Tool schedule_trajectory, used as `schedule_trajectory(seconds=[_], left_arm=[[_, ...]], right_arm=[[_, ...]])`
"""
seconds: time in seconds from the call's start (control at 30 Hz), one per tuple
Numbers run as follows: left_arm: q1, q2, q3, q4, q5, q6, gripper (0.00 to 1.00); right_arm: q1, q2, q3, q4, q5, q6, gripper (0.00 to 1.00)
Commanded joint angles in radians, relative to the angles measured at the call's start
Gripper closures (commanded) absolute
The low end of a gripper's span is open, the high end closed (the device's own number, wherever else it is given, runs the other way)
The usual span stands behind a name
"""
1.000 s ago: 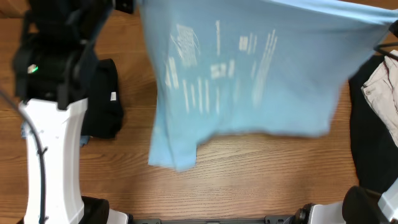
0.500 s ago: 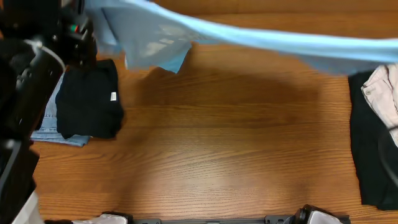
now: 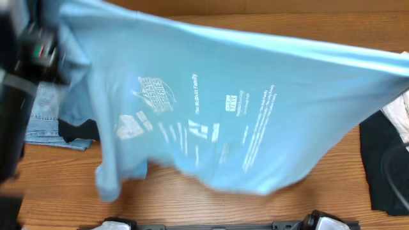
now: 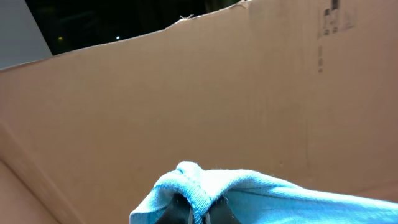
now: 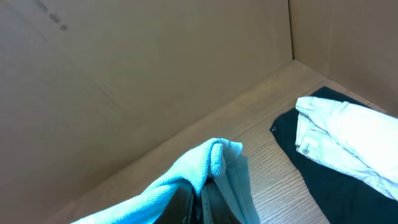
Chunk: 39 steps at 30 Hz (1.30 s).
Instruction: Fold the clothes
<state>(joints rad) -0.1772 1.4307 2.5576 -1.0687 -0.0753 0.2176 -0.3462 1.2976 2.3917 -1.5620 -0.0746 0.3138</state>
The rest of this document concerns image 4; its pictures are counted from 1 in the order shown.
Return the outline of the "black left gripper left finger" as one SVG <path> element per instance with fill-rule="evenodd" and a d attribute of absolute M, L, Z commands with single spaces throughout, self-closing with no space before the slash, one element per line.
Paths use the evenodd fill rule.
<path fill-rule="evenodd" d="M 182 194 L 174 194 L 155 224 L 193 224 L 193 210 Z"/>

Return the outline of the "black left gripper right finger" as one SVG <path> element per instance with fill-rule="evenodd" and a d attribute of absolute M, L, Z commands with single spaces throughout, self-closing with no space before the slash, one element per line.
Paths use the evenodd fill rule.
<path fill-rule="evenodd" d="M 228 206 L 228 200 L 221 196 L 208 209 L 204 224 L 241 224 Z"/>

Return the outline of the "light blue printed t-shirt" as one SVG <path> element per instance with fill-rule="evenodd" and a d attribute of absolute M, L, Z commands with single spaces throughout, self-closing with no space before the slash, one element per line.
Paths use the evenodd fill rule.
<path fill-rule="evenodd" d="M 155 223 L 173 194 L 190 203 L 194 223 L 220 197 L 241 223 L 397 223 L 396 203 L 309 190 L 253 170 L 203 170 L 190 161 L 158 179 L 130 223 Z"/>

